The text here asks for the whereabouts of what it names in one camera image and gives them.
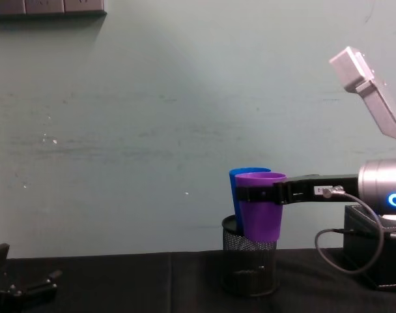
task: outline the black box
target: black box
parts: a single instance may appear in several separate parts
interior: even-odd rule
[[[389,233],[396,233],[396,220],[380,217],[380,221],[387,237]],[[359,268],[365,265],[376,251],[378,243],[376,222],[362,206],[347,205],[344,228],[360,230],[372,235],[371,237],[344,235],[344,255],[355,268]],[[374,289],[396,290],[396,239],[385,239],[380,257],[365,272],[364,277]]]

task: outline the blue cup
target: blue cup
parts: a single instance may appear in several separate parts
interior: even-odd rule
[[[261,171],[270,171],[268,168],[235,168],[230,171],[231,193],[233,195],[234,212],[236,213],[236,223],[239,231],[243,230],[242,214],[240,212],[240,204],[236,197],[236,175],[245,173],[258,173]]]

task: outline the black cable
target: black cable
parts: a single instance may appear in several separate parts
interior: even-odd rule
[[[318,253],[320,256],[324,259],[325,262],[330,264],[332,267],[335,269],[339,270],[340,272],[349,274],[349,275],[358,275],[362,274],[364,271],[368,270],[379,258],[380,254],[382,253],[383,250],[383,245],[384,245],[384,229],[382,226],[382,223],[379,220],[379,216],[363,201],[361,201],[359,198],[351,195],[351,194],[346,194],[346,193],[338,193],[338,194],[333,194],[333,196],[342,196],[346,198],[350,198],[351,200],[354,200],[355,202],[359,203],[362,207],[365,208],[365,210],[373,216],[373,219],[375,220],[377,226],[378,226],[378,246],[376,248],[375,254],[373,254],[372,258],[370,259],[369,262],[367,262],[363,267],[360,267],[359,269],[355,269],[353,271],[344,269],[337,264],[335,264],[333,261],[331,261],[329,258],[325,256],[323,251],[318,245],[318,238],[323,234],[323,233],[331,233],[331,232],[336,232],[334,229],[328,229],[328,230],[322,230],[319,233],[315,235],[315,248],[317,249]]]

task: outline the plastic cup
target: plastic cup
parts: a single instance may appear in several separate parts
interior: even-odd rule
[[[240,212],[240,205],[236,197],[236,175],[243,173],[259,173],[269,172],[268,168],[235,168],[229,172],[231,183],[231,194],[233,195],[234,213],[236,215],[237,228],[243,231],[242,214]]]
[[[266,187],[286,178],[281,173],[243,173],[236,175],[236,186]],[[282,207],[274,202],[240,201],[244,236],[250,241],[260,243],[277,241],[281,233]]]

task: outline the purple cup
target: purple cup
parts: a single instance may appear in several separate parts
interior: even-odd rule
[[[268,187],[286,178],[285,174],[273,172],[243,173],[236,175],[236,186]],[[244,237],[259,243],[277,241],[281,233],[282,207],[273,202],[240,201]]]

